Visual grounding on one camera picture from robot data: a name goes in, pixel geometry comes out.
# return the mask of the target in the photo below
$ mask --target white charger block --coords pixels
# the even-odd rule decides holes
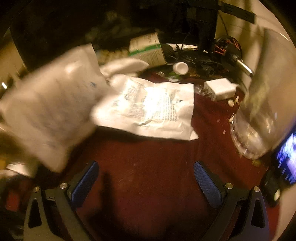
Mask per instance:
[[[227,78],[206,81],[204,88],[212,94],[212,101],[231,98],[235,95],[236,91],[236,85],[232,84]]]

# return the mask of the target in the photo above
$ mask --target clutter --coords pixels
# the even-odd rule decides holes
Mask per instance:
[[[228,105],[229,105],[230,107],[233,107],[233,106],[234,106],[234,102],[233,102],[232,99],[228,100],[227,103],[228,103]]]
[[[233,120],[233,118],[234,118],[234,113],[233,113],[233,114],[231,115],[231,117],[228,119],[228,122],[231,123],[232,120]]]
[[[239,96],[237,96],[237,97],[235,98],[234,102],[237,104],[238,101],[239,101]]]
[[[165,64],[165,57],[157,33],[132,39],[128,50],[129,56],[147,62],[150,68]]]
[[[181,77],[178,74],[176,74],[175,72],[168,73],[168,76],[166,77],[166,79],[171,82],[181,81]]]
[[[99,126],[125,130],[136,135],[194,140],[191,127],[193,84],[152,83],[118,74],[110,79],[112,92],[92,110]]]
[[[232,84],[227,78],[206,81],[204,88],[212,94],[212,101],[231,98],[236,91],[236,85]]]
[[[173,65],[173,71],[179,75],[185,75],[188,73],[189,67],[184,62],[178,62]]]
[[[102,66],[101,72],[92,45],[76,47],[5,93],[1,115],[28,152],[49,170],[61,172],[72,148],[95,130],[89,114],[112,90],[106,78],[147,66],[138,59],[120,59]]]
[[[98,50],[96,51],[96,57],[98,59],[99,65],[106,64],[116,59],[128,57],[128,50],[117,50],[115,52],[109,52],[108,50]]]

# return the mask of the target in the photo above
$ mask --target metal bolt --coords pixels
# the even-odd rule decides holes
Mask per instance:
[[[40,187],[35,187],[34,192],[38,192],[40,190]]]
[[[68,186],[67,183],[61,183],[60,188],[61,188],[61,189],[65,189],[67,186]]]
[[[260,188],[257,187],[257,186],[255,186],[255,187],[254,187],[254,191],[255,191],[255,192],[260,192]]]
[[[227,189],[232,189],[233,188],[233,185],[231,183],[226,183],[225,186],[226,186]]]

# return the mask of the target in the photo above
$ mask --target maroon floor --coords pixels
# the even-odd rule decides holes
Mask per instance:
[[[259,185],[266,167],[240,157],[230,137],[228,119],[237,109],[227,101],[195,95],[192,126],[199,139],[194,141],[138,137],[99,127],[63,177],[68,181],[90,160],[99,163],[99,178],[77,210],[96,240],[198,240],[217,214],[194,178],[198,160],[223,182],[246,189]],[[278,206],[268,208],[271,237],[278,211]]]

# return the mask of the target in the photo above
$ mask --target green and white box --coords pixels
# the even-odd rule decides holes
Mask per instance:
[[[150,68],[165,64],[157,33],[146,34],[130,41],[129,56],[141,59],[149,64]]]

